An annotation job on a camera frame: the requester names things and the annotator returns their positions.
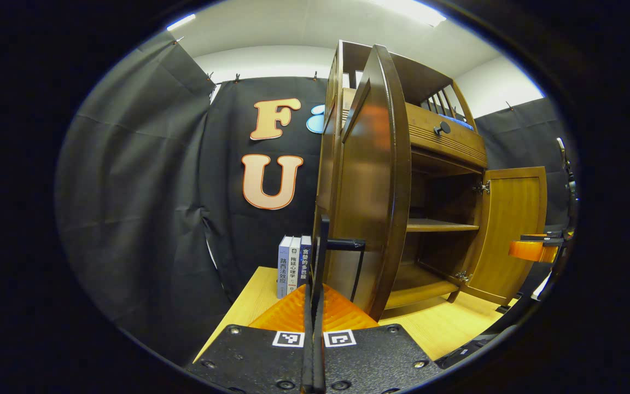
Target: blue sign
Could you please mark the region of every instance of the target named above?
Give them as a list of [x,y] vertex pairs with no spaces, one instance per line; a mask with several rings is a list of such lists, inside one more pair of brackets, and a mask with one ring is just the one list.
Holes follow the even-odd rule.
[[308,119],[308,122],[305,122],[305,125],[307,125],[308,130],[316,134],[322,134],[324,131],[323,127],[325,127],[325,104],[315,105],[310,110],[310,113],[313,116]]

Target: wooden table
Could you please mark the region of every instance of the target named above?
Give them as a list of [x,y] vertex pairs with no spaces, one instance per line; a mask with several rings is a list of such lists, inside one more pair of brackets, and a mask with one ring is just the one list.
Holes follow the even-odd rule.
[[[257,268],[194,362],[225,327],[230,324],[250,325],[278,302],[276,278],[277,269]],[[475,338],[500,319],[502,315],[495,312],[497,307],[498,304],[460,293],[453,304],[446,302],[443,297],[436,297],[418,304],[388,309],[383,312],[378,324],[402,325],[427,356],[435,360]]]

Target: ceiling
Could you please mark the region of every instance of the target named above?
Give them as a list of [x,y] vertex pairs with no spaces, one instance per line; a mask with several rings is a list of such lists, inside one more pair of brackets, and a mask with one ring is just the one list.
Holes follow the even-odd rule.
[[191,57],[257,45],[334,49],[337,41],[385,45],[449,77],[500,56],[456,23],[437,27],[392,12],[370,0],[224,0],[172,30]]

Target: orange letter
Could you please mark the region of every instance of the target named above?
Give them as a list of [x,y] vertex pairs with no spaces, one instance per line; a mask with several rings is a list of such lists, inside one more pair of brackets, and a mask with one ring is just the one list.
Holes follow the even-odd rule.
[[249,135],[251,140],[270,140],[280,137],[283,132],[276,127],[276,121],[280,120],[281,125],[288,125],[290,122],[290,109],[300,109],[298,99],[282,99],[257,102],[254,107],[257,109],[257,128]]
[[271,159],[267,155],[244,155],[244,180],[242,182],[242,194],[244,199],[257,208],[264,210],[279,210],[293,200],[295,194],[295,174],[298,167],[303,164],[303,159],[297,155],[283,155],[276,162],[281,165],[281,189],[277,195],[264,194],[262,183],[264,182],[264,167]]

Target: book spine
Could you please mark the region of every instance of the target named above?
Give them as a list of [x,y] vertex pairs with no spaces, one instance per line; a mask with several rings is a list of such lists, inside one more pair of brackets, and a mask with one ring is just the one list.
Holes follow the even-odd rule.
[[278,279],[276,287],[278,299],[282,299],[288,293],[288,255],[288,245],[278,247]]
[[308,281],[308,264],[310,264],[311,245],[300,245],[300,264],[298,264],[298,287]]
[[288,292],[290,294],[298,285],[298,250],[297,247],[291,247],[288,260]]

